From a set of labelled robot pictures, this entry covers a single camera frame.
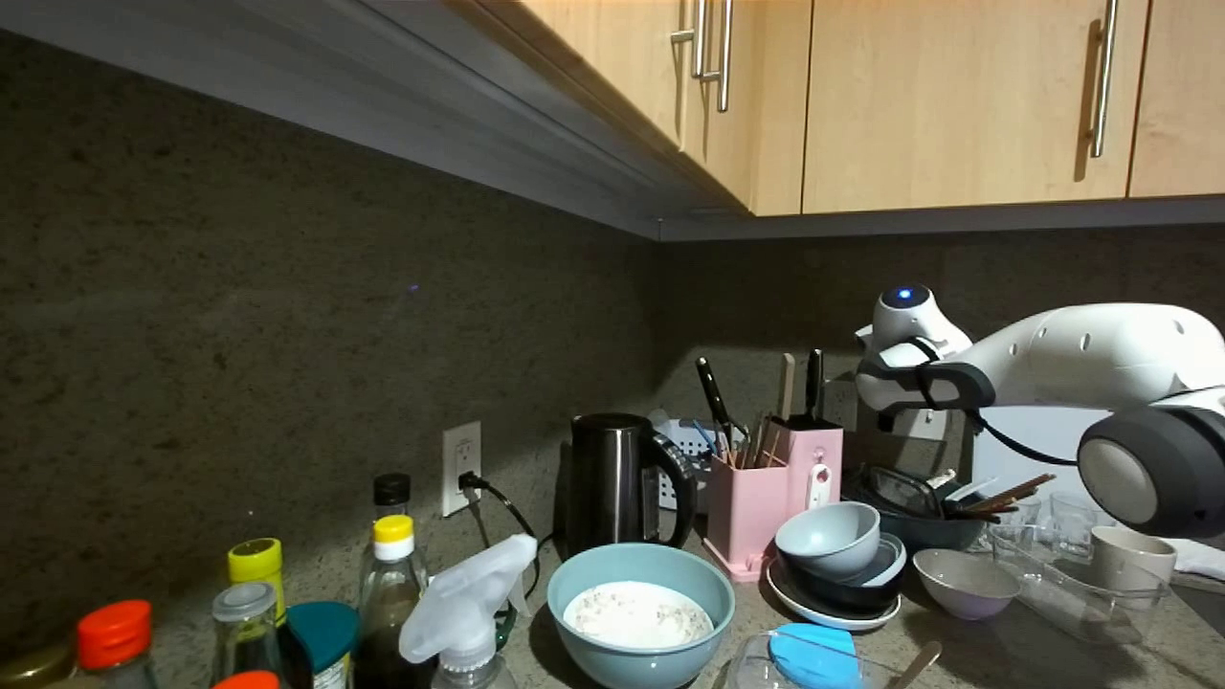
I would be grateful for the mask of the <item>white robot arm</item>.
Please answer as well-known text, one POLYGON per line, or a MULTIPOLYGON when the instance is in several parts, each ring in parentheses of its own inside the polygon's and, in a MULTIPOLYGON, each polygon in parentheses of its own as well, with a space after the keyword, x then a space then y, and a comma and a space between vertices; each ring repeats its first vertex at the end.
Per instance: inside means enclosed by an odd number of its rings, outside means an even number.
POLYGON ((973 341, 930 286, 898 282, 876 293, 856 343, 874 412, 1099 409, 1070 467, 1101 512, 1153 536, 1225 527, 1225 333, 1204 315, 1079 301, 973 341))

